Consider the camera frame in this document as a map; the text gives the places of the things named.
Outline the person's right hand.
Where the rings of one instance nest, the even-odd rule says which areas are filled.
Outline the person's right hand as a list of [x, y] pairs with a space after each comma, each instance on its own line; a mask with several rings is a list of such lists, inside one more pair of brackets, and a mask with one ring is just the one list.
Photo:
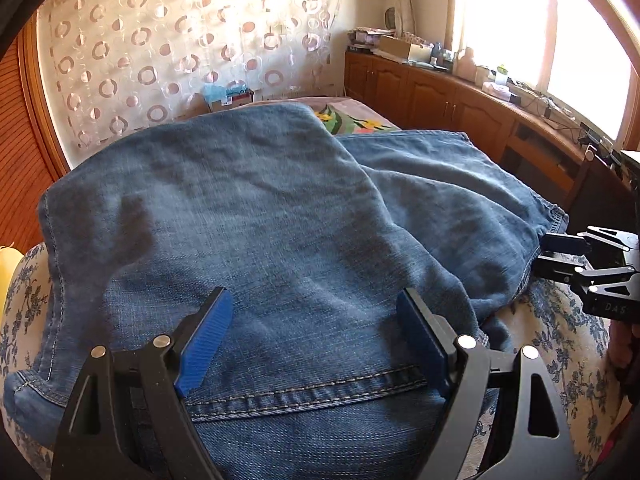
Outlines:
[[610, 342], [608, 343], [608, 359], [616, 373], [621, 373], [634, 360], [632, 345], [640, 336], [638, 324], [628, 324], [612, 321], [608, 328]]

